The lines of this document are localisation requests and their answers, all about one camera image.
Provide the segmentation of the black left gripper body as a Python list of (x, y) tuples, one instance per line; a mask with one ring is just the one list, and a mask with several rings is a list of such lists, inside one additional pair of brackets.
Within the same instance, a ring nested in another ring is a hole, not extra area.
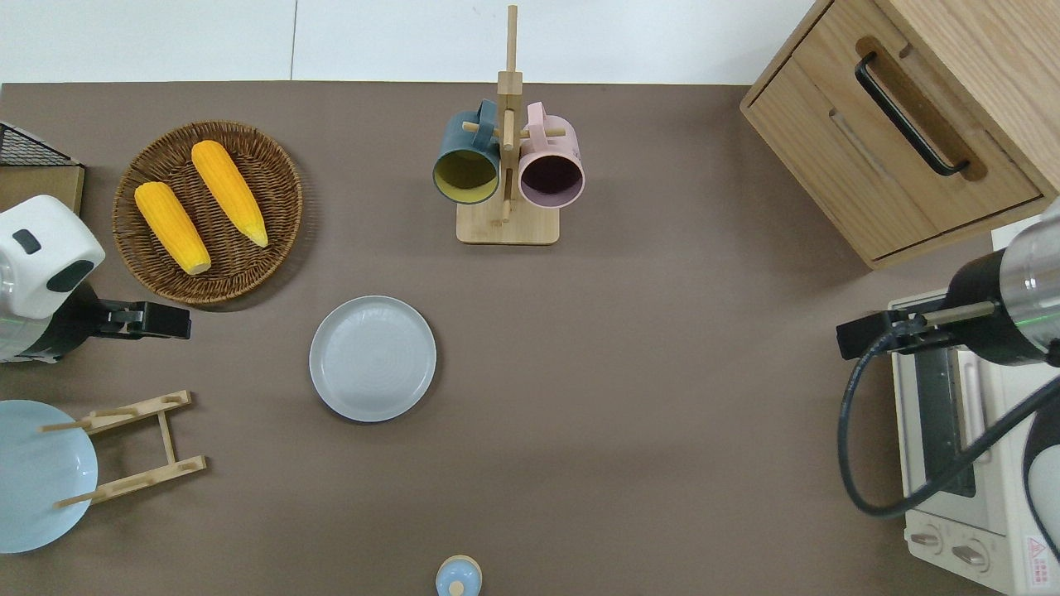
[(190, 311), (149, 301), (102, 301), (104, 317), (98, 337), (138, 340), (190, 339)]

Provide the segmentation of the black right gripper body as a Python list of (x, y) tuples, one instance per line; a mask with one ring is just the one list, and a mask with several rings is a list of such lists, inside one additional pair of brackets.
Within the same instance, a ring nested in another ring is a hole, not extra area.
[(937, 325), (928, 325), (923, 313), (915, 310), (876, 310), (858, 320), (837, 325), (836, 341), (841, 358), (853, 361), (884, 337), (885, 353), (912, 355), (935, 348), (955, 346), (955, 337)]

